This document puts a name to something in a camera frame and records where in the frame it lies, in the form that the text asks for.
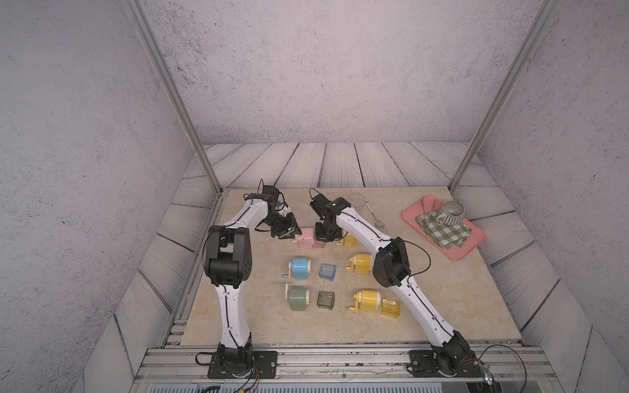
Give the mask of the green pencil sharpener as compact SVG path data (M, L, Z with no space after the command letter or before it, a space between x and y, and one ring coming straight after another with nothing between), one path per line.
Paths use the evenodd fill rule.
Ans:
M286 284L284 295L291 311L305 311L310 304L309 288Z

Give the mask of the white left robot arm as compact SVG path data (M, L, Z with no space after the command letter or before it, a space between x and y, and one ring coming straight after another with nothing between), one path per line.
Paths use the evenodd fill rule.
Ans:
M244 196L242 209L232 219L211 226L203 246L204 272L219 296L222 333L217 364L233 374L253 367L252 334L242 291L253 267L251 232L260 224L269 226L270 235L281 240L301 234L283 193L265 185Z

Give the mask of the pink pencil sharpener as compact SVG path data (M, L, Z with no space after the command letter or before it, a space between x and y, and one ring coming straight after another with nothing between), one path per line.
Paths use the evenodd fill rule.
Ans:
M313 228L304 228L300 235L296 235L295 242L301 249L311 249L315 246L315 230Z

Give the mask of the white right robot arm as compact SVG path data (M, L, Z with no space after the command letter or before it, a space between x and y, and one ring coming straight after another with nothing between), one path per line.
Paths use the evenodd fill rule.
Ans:
M315 235L321 242L336 242L344 234L355 237L373 257L372 274L406 305L427 335L437 372L453 377L465 361L476 357L468 342L437 311L424 295L411 272L407 242L376 229L344 198L329 200L322 193L311 197L310 206L319 217Z

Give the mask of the green transparent sharpener tray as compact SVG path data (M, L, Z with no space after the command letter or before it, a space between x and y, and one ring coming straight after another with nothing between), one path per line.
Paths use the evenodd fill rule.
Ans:
M319 308L332 310L335 304L335 294L332 291L320 291L316 304Z

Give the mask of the blue pencil sharpener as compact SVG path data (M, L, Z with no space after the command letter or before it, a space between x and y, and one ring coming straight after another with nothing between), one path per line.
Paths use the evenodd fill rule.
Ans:
M310 276L311 270L312 263L309 259L297 257L288 264L288 273L283 277L305 280Z

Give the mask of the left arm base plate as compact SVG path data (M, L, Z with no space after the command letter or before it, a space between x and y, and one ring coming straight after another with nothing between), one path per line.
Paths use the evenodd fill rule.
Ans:
M274 379L277 373L278 352L266 350L217 350L211 357L209 379L260 378Z

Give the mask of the blue transparent sharpener tray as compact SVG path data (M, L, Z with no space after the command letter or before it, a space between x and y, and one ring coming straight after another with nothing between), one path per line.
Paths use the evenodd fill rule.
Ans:
M333 282L336 276L337 267L331 264L322 264L319 268L319 277L323 280Z

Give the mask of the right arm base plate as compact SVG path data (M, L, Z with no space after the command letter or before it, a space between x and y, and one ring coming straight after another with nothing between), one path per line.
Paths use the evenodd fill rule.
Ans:
M411 350L406 371L415 378L481 378L483 368L467 355L450 358L432 350Z

